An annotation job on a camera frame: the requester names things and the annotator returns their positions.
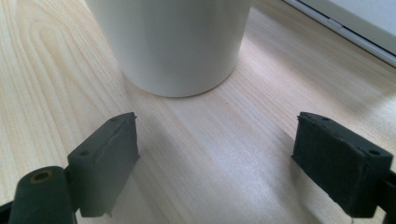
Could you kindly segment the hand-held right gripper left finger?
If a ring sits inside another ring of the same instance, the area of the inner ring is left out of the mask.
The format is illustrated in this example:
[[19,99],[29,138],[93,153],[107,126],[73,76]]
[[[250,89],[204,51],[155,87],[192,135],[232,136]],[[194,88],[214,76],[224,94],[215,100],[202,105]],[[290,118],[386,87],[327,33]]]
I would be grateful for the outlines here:
[[135,114],[106,121],[67,156],[73,207],[83,217],[109,214],[138,159]]

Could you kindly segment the white cup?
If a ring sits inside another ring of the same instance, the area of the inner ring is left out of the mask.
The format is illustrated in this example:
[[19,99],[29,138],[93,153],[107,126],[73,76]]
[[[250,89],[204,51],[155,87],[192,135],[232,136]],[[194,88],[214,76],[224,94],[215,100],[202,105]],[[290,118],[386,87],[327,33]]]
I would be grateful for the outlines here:
[[165,97],[209,91],[234,70],[252,0],[84,0],[120,69]]

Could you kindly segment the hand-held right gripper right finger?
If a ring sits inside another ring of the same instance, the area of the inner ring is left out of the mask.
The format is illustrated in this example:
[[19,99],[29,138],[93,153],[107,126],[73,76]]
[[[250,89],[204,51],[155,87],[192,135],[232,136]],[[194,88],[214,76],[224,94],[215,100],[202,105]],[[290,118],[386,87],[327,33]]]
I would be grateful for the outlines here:
[[336,121],[302,112],[292,158],[350,217],[393,217],[393,155]]

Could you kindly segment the white window frame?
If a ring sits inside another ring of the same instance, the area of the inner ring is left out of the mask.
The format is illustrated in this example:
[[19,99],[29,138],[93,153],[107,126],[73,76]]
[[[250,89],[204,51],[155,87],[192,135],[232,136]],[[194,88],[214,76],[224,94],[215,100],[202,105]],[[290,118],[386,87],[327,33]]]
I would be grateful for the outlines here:
[[396,68],[396,0],[283,0]]

